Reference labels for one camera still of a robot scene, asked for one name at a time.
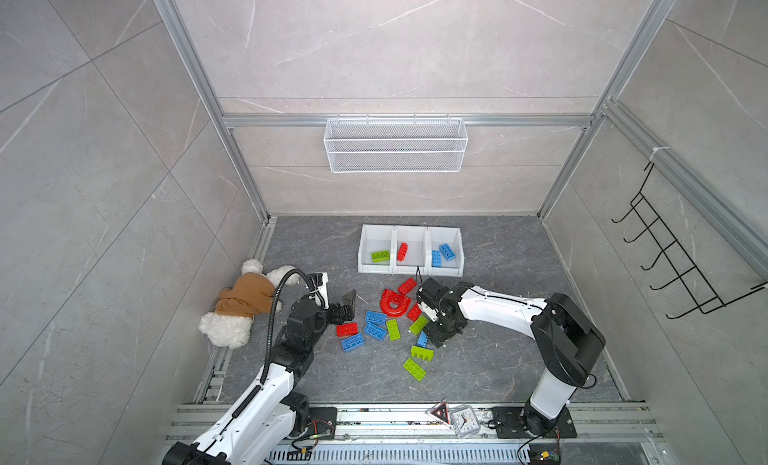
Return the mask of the blue lego brick slanted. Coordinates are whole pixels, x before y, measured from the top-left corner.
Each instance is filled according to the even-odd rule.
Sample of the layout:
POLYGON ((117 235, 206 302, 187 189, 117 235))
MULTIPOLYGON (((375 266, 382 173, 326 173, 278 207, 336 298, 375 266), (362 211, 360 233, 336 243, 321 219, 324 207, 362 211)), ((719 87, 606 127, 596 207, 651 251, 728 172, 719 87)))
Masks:
POLYGON ((424 331, 422 331, 417 339, 417 346, 421 348, 426 348, 428 343, 428 337, 424 331))

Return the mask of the red arch lego piece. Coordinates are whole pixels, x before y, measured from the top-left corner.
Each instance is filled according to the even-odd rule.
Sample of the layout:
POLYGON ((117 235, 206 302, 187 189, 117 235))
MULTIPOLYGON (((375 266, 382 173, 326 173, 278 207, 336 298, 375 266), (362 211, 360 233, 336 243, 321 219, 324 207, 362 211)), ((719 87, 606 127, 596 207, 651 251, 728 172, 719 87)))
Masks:
POLYGON ((398 292, 385 289, 380 300, 380 308, 389 317, 405 315, 411 305, 411 299, 398 292))

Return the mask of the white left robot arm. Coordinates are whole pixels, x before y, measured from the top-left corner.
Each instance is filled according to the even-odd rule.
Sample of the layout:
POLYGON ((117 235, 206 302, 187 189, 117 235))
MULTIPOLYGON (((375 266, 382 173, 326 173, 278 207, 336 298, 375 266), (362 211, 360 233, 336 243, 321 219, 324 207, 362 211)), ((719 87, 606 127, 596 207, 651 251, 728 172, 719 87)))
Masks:
POLYGON ((164 464, 260 464, 283 439, 303 432, 310 418, 306 396, 294 391, 306 374, 313 348, 330 325, 355 317, 357 292, 338 303, 328 298, 328 275, 293 268, 279 282, 272 299, 264 365, 227 412, 191 444, 175 443, 164 464), (308 293, 291 306, 286 325, 274 333, 280 294, 292 276, 308 293))

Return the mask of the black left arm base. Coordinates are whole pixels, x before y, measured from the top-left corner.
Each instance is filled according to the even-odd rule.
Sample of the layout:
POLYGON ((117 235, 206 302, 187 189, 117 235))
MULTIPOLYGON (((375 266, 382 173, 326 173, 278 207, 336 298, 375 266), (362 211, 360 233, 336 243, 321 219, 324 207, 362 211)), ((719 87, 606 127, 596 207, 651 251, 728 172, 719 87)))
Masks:
POLYGON ((320 434, 322 439, 335 437, 338 408, 332 406, 311 406, 308 397, 291 392, 281 403, 295 413, 290 438, 309 437, 320 434))

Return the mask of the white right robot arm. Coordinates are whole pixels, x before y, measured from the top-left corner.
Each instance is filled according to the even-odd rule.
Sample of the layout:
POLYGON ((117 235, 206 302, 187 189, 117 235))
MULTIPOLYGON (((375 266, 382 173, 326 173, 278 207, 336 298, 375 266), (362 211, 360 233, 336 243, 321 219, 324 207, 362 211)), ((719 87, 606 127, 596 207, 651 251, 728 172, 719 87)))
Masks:
POLYGON ((587 386, 606 340, 567 295, 521 298, 491 292, 469 282, 452 288, 429 278, 416 294, 424 331, 440 347, 471 321, 499 325, 532 338, 546 366, 522 412, 534 434, 548 430, 578 388, 587 386))

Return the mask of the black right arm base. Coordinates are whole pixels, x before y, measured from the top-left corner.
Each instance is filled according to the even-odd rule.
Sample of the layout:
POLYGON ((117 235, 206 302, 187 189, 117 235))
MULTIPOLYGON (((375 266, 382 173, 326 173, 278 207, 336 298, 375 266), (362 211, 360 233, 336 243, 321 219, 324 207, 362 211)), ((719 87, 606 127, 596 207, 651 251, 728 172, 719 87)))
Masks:
POLYGON ((556 419, 548 419, 528 405, 496 406, 491 408, 491 413, 489 427, 500 439, 528 439, 536 436, 552 439, 577 437, 567 408, 563 408, 556 419))

